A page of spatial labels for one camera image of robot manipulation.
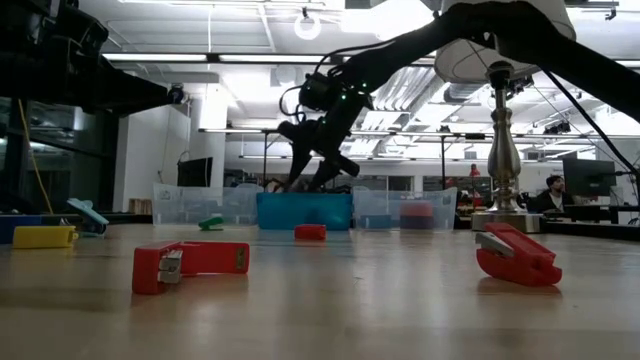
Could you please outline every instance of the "black cable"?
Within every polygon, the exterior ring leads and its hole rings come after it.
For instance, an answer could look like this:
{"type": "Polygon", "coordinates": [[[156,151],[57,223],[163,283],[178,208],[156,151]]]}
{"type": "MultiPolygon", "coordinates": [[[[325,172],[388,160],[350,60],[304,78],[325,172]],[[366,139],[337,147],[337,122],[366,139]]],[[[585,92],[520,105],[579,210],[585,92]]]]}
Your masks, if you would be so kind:
{"type": "Polygon", "coordinates": [[[598,133],[598,135],[600,135],[600,137],[602,138],[602,140],[604,141],[605,144],[607,144],[607,146],[609,147],[609,149],[611,149],[611,152],[618,158],[618,160],[620,160],[620,162],[622,162],[624,164],[624,166],[627,167],[627,169],[629,170],[629,172],[633,173],[636,177],[636,186],[637,186],[637,190],[634,189],[634,192],[636,194],[636,201],[638,201],[638,204],[640,205],[640,199],[638,198],[637,195],[640,195],[640,181],[638,181],[638,179],[640,179],[640,171],[638,171],[638,169],[636,169],[631,162],[629,162],[629,160],[627,160],[627,158],[625,158],[622,153],[620,153],[620,151],[618,151],[618,148],[615,147],[615,145],[613,145],[613,142],[611,142],[611,140],[609,139],[609,137],[607,136],[607,134],[604,133],[604,131],[602,131],[602,129],[600,129],[600,127],[598,126],[598,124],[596,124],[595,121],[593,121],[593,119],[591,118],[591,116],[589,116],[589,114],[587,114],[587,112],[584,110],[584,108],[582,107],[582,105],[580,105],[580,103],[578,102],[578,100],[576,100],[573,95],[571,95],[571,93],[569,92],[569,90],[567,90],[564,85],[562,85],[560,83],[560,81],[558,80],[558,78],[555,77],[555,75],[553,75],[551,72],[547,71],[547,70],[542,70],[544,71],[544,73],[547,75],[547,77],[549,77],[549,79],[556,85],[556,87],[558,89],[560,89],[560,91],[567,97],[567,99],[569,99],[569,101],[571,102],[571,104],[573,104],[573,106],[578,109],[578,112],[580,112],[580,114],[584,117],[584,119],[589,123],[589,125],[591,125],[591,127],[593,127],[593,129],[598,133]]]}
{"type": "Polygon", "coordinates": [[[348,47],[348,48],[342,48],[342,49],[338,49],[335,51],[332,51],[328,54],[326,54],[325,56],[322,57],[322,59],[320,60],[320,62],[316,65],[316,69],[313,71],[314,73],[317,73],[320,71],[320,66],[322,66],[322,64],[327,61],[328,58],[343,53],[343,52],[349,52],[349,51],[360,51],[360,50],[368,50],[368,49],[373,49],[373,48],[377,48],[380,46],[384,46],[387,44],[391,44],[392,42],[394,42],[396,40],[396,38],[393,39],[389,39],[386,41],[382,41],[376,44],[369,44],[369,45],[360,45],[360,46],[352,46],[352,47],[348,47]]]}
{"type": "Polygon", "coordinates": [[[289,112],[287,112],[287,110],[285,110],[285,108],[284,108],[284,97],[287,95],[287,93],[288,93],[289,91],[291,91],[291,90],[296,90],[296,89],[301,89],[301,88],[302,88],[302,85],[298,85],[298,86],[294,86],[294,87],[292,87],[292,88],[288,88],[288,89],[284,92],[284,94],[282,94],[282,96],[280,96],[280,102],[279,102],[278,104],[279,104],[279,106],[280,106],[280,112],[281,112],[281,113],[283,113],[283,114],[285,114],[285,115],[287,115],[287,116],[297,116],[297,115],[298,115],[298,114],[296,114],[295,112],[293,112],[293,113],[289,113],[289,112]]]}

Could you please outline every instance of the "window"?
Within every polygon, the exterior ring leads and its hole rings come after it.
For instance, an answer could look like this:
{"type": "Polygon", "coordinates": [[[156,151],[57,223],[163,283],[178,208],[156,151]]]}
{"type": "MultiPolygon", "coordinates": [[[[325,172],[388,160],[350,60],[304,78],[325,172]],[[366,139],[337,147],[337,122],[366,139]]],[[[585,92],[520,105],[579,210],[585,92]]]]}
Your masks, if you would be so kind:
{"type": "MultiPolygon", "coordinates": [[[[67,200],[91,200],[100,207],[100,170],[98,158],[31,142],[38,172],[54,212],[68,209],[67,200]]],[[[24,197],[38,209],[47,209],[29,153],[24,197]]]]}
{"type": "Polygon", "coordinates": [[[7,155],[7,140],[0,139],[0,171],[4,169],[4,159],[7,155]]]}
{"type": "Polygon", "coordinates": [[[389,191],[413,191],[411,176],[389,176],[389,191]]]}
{"type": "Polygon", "coordinates": [[[101,112],[87,115],[79,108],[33,101],[23,101],[22,107],[29,120],[29,143],[18,101],[0,98],[0,121],[8,129],[7,137],[0,140],[3,190],[31,202],[36,211],[48,212],[33,154],[55,213],[69,209],[69,198],[91,200],[94,209],[111,211],[117,117],[101,112]]]}
{"type": "Polygon", "coordinates": [[[9,124],[11,116],[11,99],[0,97],[0,124],[9,124]]]}
{"type": "Polygon", "coordinates": [[[92,151],[104,150],[105,120],[85,114],[80,108],[34,102],[30,120],[32,137],[41,136],[92,151]]]}

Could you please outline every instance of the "yellow cable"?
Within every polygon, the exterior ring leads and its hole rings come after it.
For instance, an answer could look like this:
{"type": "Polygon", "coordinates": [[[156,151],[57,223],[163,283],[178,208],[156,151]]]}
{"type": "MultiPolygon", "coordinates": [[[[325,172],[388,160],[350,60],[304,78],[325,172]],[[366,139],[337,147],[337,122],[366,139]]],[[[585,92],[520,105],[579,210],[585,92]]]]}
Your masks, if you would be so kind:
{"type": "Polygon", "coordinates": [[[44,185],[42,185],[42,178],[40,178],[40,171],[38,171],[38,164],[36,163],[36,155],[33,152],[33,149],[31,149],[31,141],[29,140],[29,127],[27,126],[27,119],[24,116],[24,108],[22,107],[22,100],[18,100],[18,105],[20,106],[20,118],[22,118],[24,136],[27,138],[27,144],[29,145],[29,149],[31,150],[31,162],[33,162],[33,170],[35,170],[36,172],[36,178],[38,178],[40,191],[42,191],[42,196],[44,196],[44,201],[47,203],[47,207],[49,208],[49,213],[53,215],[53,208],[51,207],[51,202],[49,202],[49,195],[47,195],[47,191],[44,189],[44,185]]]}

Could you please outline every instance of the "lamp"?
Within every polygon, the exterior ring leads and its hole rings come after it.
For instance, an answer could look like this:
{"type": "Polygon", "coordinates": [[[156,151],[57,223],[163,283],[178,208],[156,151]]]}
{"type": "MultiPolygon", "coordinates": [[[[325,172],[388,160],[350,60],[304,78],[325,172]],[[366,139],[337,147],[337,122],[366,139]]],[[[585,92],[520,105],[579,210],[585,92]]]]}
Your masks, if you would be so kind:
{"type": "MultiPolygon", "coordinates": [[[[563,0],[524,0],[556,26],[561,34],[575,40],[576,33],[569,20],[563,0]]],[[[479,4],[488,0],[443,0],[445,13],[458,3],[479,4]]],[[[474,213],[471,226],[484,231],[491,222],[508,223],[520,231],[540,231],[541,215],[528,214],[516,203],[516,180],[521,171],[521,161],[511,134],[512,111],[507,107],[508,92],[513,81],[538,71],[532,64],[520,63],[501,56],[498,51],[485,48],[467,40],[454,41],[440,51],[435,59],[436,73],[453,83],[486,83],[494,89],[495,109],[491,112],[494,138],[489,153],[487,172],[495,180],[493,206],[486,212],[474,213]]]]}
{"type": "MultiPolygon", "coordinates": [[[[569,20],[567,9],[562,0],[524,0],[544,13],[563,35],[575,40],[576,32],[569,20]]],[[[443,0],[442,12],[458,3],[479,4],[488,0],[443,0]]],[[[467,40],[454,41],[438,50],[435,61],[436,73],[446,81],[453,83],[486,83],[486,66],[497,61],[508,61],[514,69],[513,78],[519,79],[538,71],[535,65],[509,60],[493,49],[487,49],[467,40]]]]}

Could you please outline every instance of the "table surface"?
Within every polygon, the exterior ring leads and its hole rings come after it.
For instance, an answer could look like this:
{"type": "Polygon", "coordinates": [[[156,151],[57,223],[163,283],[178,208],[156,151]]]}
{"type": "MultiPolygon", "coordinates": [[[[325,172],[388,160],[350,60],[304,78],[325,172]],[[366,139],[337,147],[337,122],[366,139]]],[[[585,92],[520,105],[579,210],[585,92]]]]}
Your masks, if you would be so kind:
{"type": "Polygon", "coordinates": [[[487,278],[471,232],[112,226],[74,249],[0,247],[0,359],[638,359],[640,247],[540,235],[558,287],[487,278]],[[151,241],[251,244],[247,276],[131,294],[151,241]]]}

